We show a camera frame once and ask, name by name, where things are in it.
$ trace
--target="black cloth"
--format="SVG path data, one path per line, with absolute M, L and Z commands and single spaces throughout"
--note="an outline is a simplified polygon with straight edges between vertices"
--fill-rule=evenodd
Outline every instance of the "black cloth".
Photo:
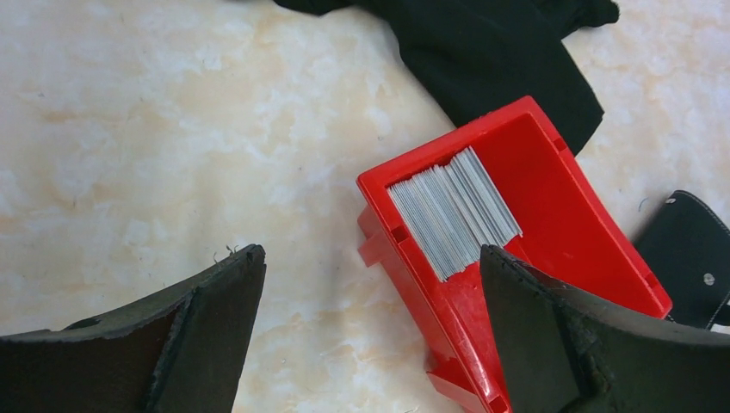
M 400 56 L 456 126 L 532 96 L 578 153 L 603 109 L 561 38 L 618 20 L 610 0 L 275 0 L 323 15 L 350 5 L 390 24 Z

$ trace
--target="stack of white cards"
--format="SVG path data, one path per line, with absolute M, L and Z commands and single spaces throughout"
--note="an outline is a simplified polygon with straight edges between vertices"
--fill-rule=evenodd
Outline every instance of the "stack of white cards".
M 441 281 L 479 260 L 481 245 L 504 247 L 522 235 L 471 147 L 388 193 Z

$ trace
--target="black wallet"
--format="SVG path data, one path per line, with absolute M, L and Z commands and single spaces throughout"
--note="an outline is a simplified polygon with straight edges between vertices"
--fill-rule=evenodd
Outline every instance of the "black wallet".
M 675 191 L 635 243 L 674 306 L 667 319 L 730 325 L 730 231 L 700 199 Z

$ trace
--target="red plastic box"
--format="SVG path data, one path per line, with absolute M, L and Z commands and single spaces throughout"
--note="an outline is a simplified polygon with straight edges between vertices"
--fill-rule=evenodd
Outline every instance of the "red plastic box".
M 424 334 L 434 387 L 464 410 L 510 411 L 476 262 L 439 282 L 387 188 L 472 146 L 523 230 L 505 248 L 576 287 L 665 317 L 671 301 L 591 189 L 537 103 L 525 97 L 357 179 L 363 261 L 381 263 Z

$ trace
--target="beige marble surface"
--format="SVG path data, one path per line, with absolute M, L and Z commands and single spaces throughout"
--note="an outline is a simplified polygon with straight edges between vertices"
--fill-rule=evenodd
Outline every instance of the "beige marble surface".
M 675 188 L 730 222 L 728 22 L 716 0 L 624 2 L 566 41 L 607 112 L 578 159 L 629 235 Z M 451 127 L 387 26 L 265 0 L 5 0 L 0 56 L 0 334 L 261 243 L 235 411 L 458 411 L 356 253 L 356 176 Z

